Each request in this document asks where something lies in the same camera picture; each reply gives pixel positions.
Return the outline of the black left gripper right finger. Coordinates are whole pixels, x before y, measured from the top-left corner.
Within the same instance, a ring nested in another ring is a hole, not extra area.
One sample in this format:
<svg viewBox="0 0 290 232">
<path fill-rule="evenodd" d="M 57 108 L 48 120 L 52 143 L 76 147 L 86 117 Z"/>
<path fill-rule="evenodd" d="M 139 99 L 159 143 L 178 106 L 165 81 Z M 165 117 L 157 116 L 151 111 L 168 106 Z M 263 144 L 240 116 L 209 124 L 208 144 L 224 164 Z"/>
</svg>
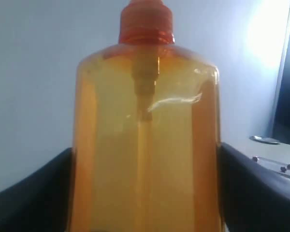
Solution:
<svg viewBox="0 0 290 232">
<path fill-rule="evenodd" d="M 232 146 L 218 155 L 220 194 L 231 232 L 290 232 L 290 179 L 270 171 Z"/>
</svg>

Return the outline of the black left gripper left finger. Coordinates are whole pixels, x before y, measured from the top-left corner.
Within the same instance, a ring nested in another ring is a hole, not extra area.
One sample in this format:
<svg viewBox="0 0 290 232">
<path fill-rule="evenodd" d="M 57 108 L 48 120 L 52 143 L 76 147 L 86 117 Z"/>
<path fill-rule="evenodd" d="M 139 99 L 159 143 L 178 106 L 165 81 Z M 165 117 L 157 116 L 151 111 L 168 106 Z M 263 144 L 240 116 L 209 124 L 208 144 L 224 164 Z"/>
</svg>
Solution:
<svg viewBox="0 0 290 232">
<path fill-rule="evenodd" d="M 72 150 L 0 192 L 0 232 L 64 232 Z"/>
</svg>

